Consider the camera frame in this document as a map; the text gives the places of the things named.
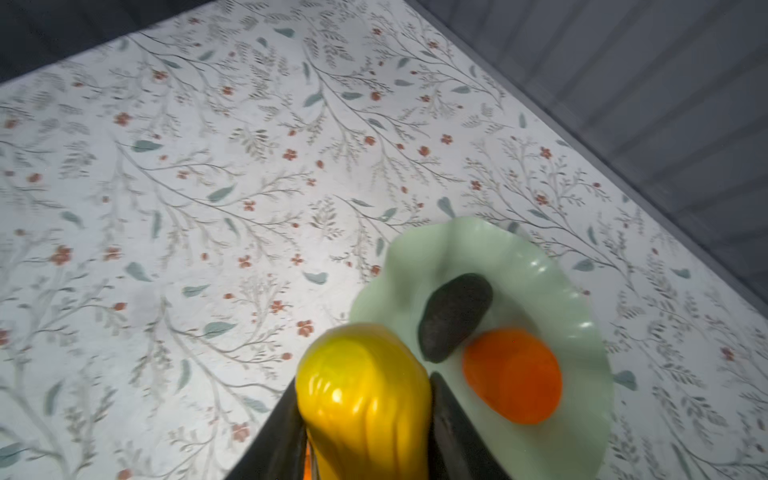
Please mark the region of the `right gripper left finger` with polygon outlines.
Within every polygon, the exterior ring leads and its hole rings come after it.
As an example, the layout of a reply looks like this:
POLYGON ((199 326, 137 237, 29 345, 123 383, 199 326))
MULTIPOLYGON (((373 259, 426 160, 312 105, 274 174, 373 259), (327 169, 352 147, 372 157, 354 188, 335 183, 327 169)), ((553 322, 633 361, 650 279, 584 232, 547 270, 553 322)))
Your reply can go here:
POLYGON ((292 380, 226 480, 301 480, 305 476, 307 434, 292 380))

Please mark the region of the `green scalloped fruit bowl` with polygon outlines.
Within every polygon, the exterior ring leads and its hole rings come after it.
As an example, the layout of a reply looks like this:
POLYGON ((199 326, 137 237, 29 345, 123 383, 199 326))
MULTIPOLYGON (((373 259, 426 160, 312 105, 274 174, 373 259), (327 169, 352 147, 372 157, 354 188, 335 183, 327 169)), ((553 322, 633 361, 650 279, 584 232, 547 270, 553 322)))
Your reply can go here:
POLYGON ((607 354, 579 291, 522 236, 473 217, 411 229, 350 319, 386 326, 426 368, 451 471, 597 475, 613 408, 607 354))

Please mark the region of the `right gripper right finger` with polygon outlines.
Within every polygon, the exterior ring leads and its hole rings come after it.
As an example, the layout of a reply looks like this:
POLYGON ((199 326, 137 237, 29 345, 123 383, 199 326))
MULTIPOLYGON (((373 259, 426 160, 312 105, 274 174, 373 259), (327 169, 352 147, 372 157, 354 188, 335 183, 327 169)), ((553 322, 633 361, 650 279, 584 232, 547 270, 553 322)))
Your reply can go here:
POLYGON ((509 480, 510 476, 487 449, 444 378, 433 372, 430 384, 429 478, 509 480))

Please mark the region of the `yellow fake fruit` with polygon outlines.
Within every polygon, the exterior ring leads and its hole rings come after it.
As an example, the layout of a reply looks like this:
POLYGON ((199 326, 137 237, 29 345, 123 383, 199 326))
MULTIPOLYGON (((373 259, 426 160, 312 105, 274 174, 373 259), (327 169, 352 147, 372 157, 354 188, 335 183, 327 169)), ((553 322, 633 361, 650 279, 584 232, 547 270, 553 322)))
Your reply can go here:
POLYGON ((321 478, 428 478, 430 382, 387 327, 349 324, 319 336, 295 390, 321 478))

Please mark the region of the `large orange fake fruit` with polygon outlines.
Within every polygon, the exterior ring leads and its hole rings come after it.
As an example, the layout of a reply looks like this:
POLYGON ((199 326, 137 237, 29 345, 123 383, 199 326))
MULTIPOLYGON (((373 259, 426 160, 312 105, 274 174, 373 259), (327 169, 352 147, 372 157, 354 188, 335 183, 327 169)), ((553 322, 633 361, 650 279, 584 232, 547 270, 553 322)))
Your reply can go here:
POLYGON ((557 409, 563 391, 558 361, 522 329, 487 331, 464 350, 462 373, 492 410, 517 424, 538 424, 557 409))

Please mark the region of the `dark fake avocado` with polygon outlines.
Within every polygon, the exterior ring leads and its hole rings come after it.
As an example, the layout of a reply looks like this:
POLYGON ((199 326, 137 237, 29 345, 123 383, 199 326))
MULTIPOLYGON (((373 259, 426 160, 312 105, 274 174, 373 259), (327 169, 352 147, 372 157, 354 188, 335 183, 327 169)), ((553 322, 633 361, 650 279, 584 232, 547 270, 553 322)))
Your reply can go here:
POLYGON ((418 326, 418 343, 425 360, 441 363, 475 331, 493 301, 491 284, 466 273, 435 290, 418 326))

